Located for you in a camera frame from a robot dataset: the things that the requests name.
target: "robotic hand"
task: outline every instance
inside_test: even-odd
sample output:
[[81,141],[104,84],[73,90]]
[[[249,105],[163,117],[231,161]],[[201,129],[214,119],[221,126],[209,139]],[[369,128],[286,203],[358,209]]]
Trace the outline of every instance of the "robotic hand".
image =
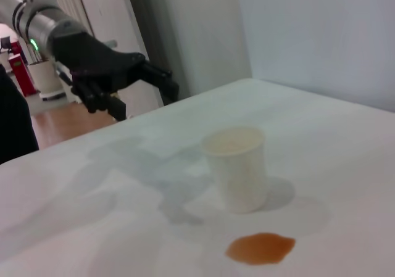
[[113,51],[66,15],[56,0],[0,0],[0,22],[69,68],[73,80],[64,73],[60,77],[91,113],[107,110],[124,120],[126,105],[111,94],[138,80],[158,87],[170,101],[178,98],[179,87],[170,71],[151,65],[140,53]]

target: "white wall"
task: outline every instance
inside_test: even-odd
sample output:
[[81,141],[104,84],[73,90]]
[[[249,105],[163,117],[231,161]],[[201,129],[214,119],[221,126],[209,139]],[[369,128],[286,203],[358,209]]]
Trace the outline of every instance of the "white wall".
[[[130,17],[129,1],[82,0],[95,37],[103,42],[116,40],[115,50],[145,53],[138,28]],[[127,104],[129,117],[149,112],[163,105],[157,89],[138,82],[120,91],[121,100]]]
[[6,24],[0,24],[0,38],[7,36],[10,36],[11,41],[18,40],[17,34],[11,28],[9,28]]
[[251,76],[238,0],[146,0],[181,91]]
[[241,0],[254,77],[395,111],[395,0]]

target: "brown liquid stain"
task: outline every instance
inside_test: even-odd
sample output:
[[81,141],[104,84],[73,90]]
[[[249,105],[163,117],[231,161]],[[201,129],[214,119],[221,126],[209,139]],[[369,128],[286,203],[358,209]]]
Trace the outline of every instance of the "brown liquid stain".
[[296,240],[292,238],[261,233],[233,242],[227,250],[227,256],[248,265],[280,263],[291,252],[295,243]]

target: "white tablecloth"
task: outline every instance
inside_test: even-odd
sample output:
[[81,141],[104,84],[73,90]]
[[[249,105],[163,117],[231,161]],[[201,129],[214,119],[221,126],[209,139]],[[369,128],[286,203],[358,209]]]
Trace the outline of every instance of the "white tablecloth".
[[[199,150],[232,125],[267,135],[272,193],[224,211]],[[393,276],[395,116],[242,80],[0,167],[0,276]],[[229,244],[296,238],[279,265]]]

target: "paper cup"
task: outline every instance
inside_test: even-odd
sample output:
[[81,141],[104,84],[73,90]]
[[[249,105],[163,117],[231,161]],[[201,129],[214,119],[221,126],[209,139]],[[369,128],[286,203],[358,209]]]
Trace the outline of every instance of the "paper cup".
[[206,137],[202,150],[227,209],[248,213],[261,208],[268,195],[264,135],[257,128],[229,128]]

